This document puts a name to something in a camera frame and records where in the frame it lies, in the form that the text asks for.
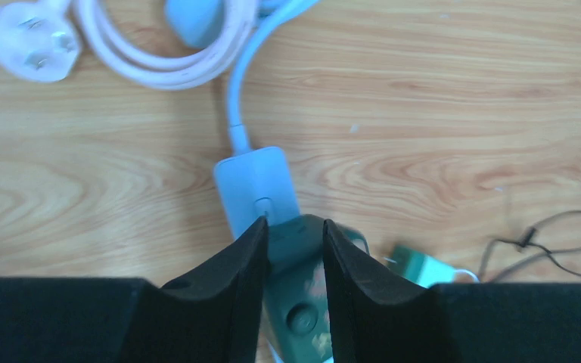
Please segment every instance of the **wood grain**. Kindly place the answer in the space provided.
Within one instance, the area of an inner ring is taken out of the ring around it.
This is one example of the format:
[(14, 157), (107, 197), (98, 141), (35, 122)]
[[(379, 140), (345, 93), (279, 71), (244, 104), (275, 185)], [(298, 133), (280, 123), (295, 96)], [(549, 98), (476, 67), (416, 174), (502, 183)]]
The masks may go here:
[[(107, 3), (137, 44), (189, 53), (160, 2)], [(0, 69), (0, 275), (162, 284), (225, 247), (224, 81), (156, 92), (89, 53), (52, 85)], [(581, 0), (324, 0), (266, 44), (244, 109), (306, 213), (376, 257), (402, 243), (475, 269), (489, 236), (581, 209)], [(538, 242), (581, 246), (581, 217)], [(489, 275), (530, 253), (498, 248)], [(546, 262), (515, 278), (577, 281)]]

